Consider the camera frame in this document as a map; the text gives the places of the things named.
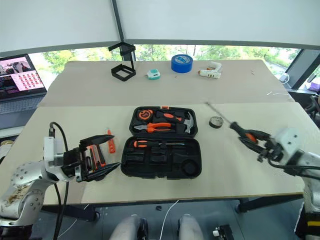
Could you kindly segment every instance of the blue tape roll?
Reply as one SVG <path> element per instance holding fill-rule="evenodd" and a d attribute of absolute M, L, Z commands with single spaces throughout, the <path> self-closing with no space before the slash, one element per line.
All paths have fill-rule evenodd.
<path fill-rule="evenodd" d="M 185 54 L 178 54 L 171 58 L 171 69 L 177 73 L 187 73 L 192 69 L 192 57 Z"/>

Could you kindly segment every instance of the orange-handled pliers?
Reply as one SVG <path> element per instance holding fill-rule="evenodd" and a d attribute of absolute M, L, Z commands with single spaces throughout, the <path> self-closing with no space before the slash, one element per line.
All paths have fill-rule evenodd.
<path fill-rule="evenodd" d="M 166 132 L 166 133 L 175 133 L 176 131 L 171 129 L 174 125 L 169 122 L 158 122 L 158 123 L 148 123 L 147 125 L 138 125 L 134 126 L 138 130 L 146 130 L 147 133 L 153 132 Z"/>

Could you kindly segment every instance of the hammer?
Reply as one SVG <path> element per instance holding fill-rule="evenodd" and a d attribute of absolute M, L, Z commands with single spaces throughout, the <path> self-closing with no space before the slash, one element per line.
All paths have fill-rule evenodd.
<path fill-rule="evenodd" d="M 175 115 L 172 115 L 170 113 L 164 113 L 164 112 L 161 112 L 161 111 L 157 111 L 156 112 L 156 117 L 157 118 L 165 118 L 168 122 L 171 122 L 171 123 L 179 123 L 179 124 L 186 125 L 186 129 L 185 129 L 184 132 L 189 134 L 191 128 L 194 126 L 194 118 L 192 117 L 190 112 L 188 112 L 188 114 L 189 114 L 189 118 L 190 119 L 185 119 L 183 117 L 175 116 Z"/>

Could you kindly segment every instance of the black tape roll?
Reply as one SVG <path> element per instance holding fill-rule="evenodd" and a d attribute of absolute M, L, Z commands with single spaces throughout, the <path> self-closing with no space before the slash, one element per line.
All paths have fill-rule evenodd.
<path fill-rule="evenodd" d="M 213 116 L 210 118 L 209 125 L 214 129 L 221 128 L 223 124 L 224 124 L 224 120 L 222 119 L 222 117 Z"/>

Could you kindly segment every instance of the white table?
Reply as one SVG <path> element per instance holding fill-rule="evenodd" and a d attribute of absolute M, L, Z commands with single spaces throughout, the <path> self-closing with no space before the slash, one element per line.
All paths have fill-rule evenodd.
<path fill-rule="evenodd" d="M 301 148 L 320 154 L 320 133 L 298 103 L 232 103 L 216 104 L 218 109 L 242 127 L 275 134 L 280 128 L 300 130 Z M 0 195 L 10 183 L 15 168 L 43 156 L 43 137 L 49 122 L 63 127 L 69 148 L 79 140 L 112 130 L 120 160 L 125 141 L 131 136 L 129 123 L 137 106 L 39 107 L 23 129 L 12 151 L 0 166 Z M 124 175 L 117 168 L 99 182 L 71 182 L 69 204 L 128 203 L 139 201 L 240 198 L 249 196 L 290 195 L 303 191 L 299 177 L 289 176 L 280 169 L 259 163 L 257 154 L 247 149 L 237 134 L 224 124 L 220 129 L 209 127 L 215 113 L 204 104 L 178 105 L 195 111 L 202 157 L 202 173 L 195 179 L 142 179 Z M 47 190 L 44 204 L 57 204 L 53 187 Z"/>

